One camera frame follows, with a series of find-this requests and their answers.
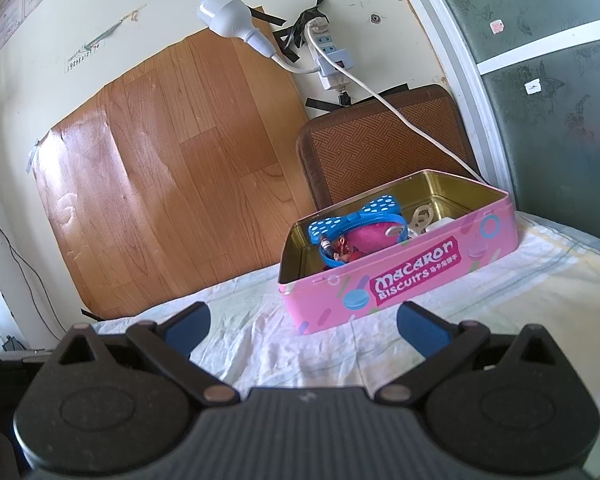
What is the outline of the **magenta satin pouch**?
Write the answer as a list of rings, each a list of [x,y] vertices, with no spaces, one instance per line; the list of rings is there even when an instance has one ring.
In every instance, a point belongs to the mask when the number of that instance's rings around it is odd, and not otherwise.
[[[402,224],[393,222],[374,223],[352,229],[332,243],[335,259],[348,263],[374,254],[396,244],[402,233]]]

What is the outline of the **brown woven cushion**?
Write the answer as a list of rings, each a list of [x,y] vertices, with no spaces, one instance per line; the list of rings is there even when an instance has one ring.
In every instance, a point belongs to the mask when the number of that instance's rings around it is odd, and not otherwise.
[[[472,170],[478,169],[460,110],[448,90],[440,84],[399,86],[382,96]],[[300,129],[296,148],[318,209],[423,169],[468,175],[374,98],[310,120]]]

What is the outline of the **pink macaron biscuit tin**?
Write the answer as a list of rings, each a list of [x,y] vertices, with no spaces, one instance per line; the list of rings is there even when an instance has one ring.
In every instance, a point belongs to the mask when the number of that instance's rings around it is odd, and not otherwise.
[[[338,268],[325,266],[308,226],[358,211],[386,194],[396,198],[407,223],[419,206],[433,206],[426,232]],[[430,292],[517,246],[515,208],[507,192],[427,169],[294,222],[280,259],[278,291],[298,332],[313,334]]]

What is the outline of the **green frosted glass door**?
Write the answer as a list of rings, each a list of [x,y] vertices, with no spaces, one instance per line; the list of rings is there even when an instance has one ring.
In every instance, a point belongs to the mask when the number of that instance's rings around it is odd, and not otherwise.
[[[445,0],[478,63],[600,20],[600,0]],[[482,77],[517,205],[600,238],[600,39]]]

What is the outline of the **white light bulb lamp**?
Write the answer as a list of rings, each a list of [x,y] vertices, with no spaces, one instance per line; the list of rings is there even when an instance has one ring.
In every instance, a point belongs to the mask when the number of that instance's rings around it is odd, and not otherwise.
[[[250,7],[242,0],[200,0],[197,16],[218,36],[238,38],[265,58],[275,55],[272,42],[253,25]]]

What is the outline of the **silver metal hair clip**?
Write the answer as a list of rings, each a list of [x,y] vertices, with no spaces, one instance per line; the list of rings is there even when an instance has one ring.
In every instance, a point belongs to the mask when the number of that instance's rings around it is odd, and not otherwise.
[[[412,215],[411,221],[407,225],[407,233],[409,237],[419,236],[426,232],[428,226],[434,218],[434,207],[425,204],[419,206]]]

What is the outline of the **blue polka-dot bow headband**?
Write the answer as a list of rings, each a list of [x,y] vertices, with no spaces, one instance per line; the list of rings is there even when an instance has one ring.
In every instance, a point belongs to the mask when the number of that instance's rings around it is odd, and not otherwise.
[[[318,246],[318,251],[325,266],[338,268],[338,266],[343,266],[345,263],[335,259],[332,243],[345,232],[360,226],[380,222],[402,224],[403,233],[398,238],[398,243],[405,242],[408,239],[408,223],[402,217],[401,208],[396,198],[390,194],[374,198],[360,210],[350,214],[316,220],[308,226],[308,235],[310,242]]]

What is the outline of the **white power strip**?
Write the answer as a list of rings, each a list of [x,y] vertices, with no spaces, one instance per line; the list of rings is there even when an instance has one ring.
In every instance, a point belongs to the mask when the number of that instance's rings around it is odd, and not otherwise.
[[[350,70],[354,64],[347,49],[339,49],[332,39],[327,18],[314,18],[304,29],[306,44],[315,64],[320,68],[318,78],[325,90],[335,90],[339,93],[347,90],[350,79],[336,70],[327,62],[329,58],[343,70]]]

